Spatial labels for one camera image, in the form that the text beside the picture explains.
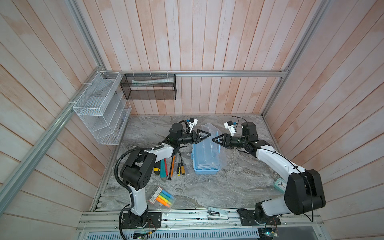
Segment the light blue tool box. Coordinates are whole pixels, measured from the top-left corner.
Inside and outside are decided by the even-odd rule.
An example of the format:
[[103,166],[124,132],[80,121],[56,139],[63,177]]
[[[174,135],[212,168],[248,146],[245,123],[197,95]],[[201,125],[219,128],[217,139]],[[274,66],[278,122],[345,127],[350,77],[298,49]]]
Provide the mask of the light blue tool box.
[[192,150],[193,168],[197,175],[215,175],[221,169],[221,146],[204,140],[194,144]]

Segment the black yellow utility knife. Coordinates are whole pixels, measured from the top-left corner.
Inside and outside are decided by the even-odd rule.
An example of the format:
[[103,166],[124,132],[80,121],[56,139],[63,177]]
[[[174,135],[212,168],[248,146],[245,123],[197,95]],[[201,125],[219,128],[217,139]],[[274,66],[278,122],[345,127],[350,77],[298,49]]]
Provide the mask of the black yellow utility knife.
[[161,174],[161,169],[160,168],[154,168],[154,173],[155,175],[160,175]]

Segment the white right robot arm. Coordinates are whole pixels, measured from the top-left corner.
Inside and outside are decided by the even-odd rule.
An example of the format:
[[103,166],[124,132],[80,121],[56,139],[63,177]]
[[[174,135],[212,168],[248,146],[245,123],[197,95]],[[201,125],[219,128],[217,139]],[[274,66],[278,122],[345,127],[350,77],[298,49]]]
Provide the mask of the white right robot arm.
[[306,170],[294,164],[278,153],[268,142],[260,140],[254,123],[242,123],[240,137],[234,136],[236,128],[233,125],[231,121],[225,123],[225,128],[230,133],[219,135],[212,141],[228,149],[245,149],[246,153],[264,162],[278,173],[287,184],[282,196],[255,205],[256,222],[264,224],[278,215],[301,215],[325,207],[326,198],[322,179],[316,170]]

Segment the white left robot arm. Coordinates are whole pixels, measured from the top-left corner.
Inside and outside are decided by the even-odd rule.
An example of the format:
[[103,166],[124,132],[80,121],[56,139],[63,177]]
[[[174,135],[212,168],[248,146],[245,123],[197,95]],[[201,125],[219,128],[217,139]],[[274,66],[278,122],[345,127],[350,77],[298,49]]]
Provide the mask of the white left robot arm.
[[174,123],[169,135],[158,146],[135,147],[123,153],[115,164],[114,176],[118,184],[130,194],[130,212],[138,217],[147,213],[145,187],[155,163],[174,157],[183,144],[198,144],[210,136],[209,132],[200,129],[187,133],[181,123]]

